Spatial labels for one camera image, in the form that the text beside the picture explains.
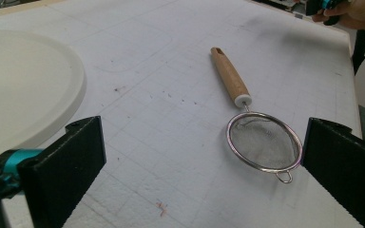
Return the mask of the wooden handled mesh strainer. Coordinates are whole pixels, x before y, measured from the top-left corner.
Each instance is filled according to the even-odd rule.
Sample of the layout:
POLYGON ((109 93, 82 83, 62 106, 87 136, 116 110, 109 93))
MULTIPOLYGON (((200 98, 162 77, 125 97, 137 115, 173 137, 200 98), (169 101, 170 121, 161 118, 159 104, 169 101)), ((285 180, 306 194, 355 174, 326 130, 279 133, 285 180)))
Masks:
POLYGON ((226 140, 232 152, 247 165, 291 183, 291 171, 300 165, 302 157, 300 138, 281 120, 250 109, 252 97, 219 47, 211 48, 211 57, 231 100, 242 109, 226 127, 226 140))

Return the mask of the white round plate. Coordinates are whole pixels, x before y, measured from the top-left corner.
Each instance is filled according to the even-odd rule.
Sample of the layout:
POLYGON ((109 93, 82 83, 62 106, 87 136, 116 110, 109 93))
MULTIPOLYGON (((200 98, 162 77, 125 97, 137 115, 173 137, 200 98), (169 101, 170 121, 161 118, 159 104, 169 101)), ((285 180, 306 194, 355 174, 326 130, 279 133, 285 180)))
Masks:
POLYGON ((85 69, 71 48, 42 35, 0 30, 0 154, 48 140, 85 94, 85 69))

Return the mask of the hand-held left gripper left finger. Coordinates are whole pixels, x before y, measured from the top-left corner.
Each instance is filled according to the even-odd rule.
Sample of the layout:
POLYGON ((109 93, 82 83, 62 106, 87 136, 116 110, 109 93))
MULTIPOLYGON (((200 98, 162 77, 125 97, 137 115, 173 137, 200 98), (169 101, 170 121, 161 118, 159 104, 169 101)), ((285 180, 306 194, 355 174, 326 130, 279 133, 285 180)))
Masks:
POLYGON ((17 165, 34 228, 62 228, 106 164, 102 122, 89 117, 17 165))

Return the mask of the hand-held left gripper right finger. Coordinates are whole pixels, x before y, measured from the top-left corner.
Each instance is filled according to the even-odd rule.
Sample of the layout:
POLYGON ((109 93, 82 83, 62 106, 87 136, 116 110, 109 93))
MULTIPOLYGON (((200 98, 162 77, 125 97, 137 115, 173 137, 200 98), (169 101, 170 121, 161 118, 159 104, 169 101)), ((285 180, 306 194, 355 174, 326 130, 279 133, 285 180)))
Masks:
POLYGON ((345 125, 311 118, 301 165, 365 228, 365 141, 345 125))

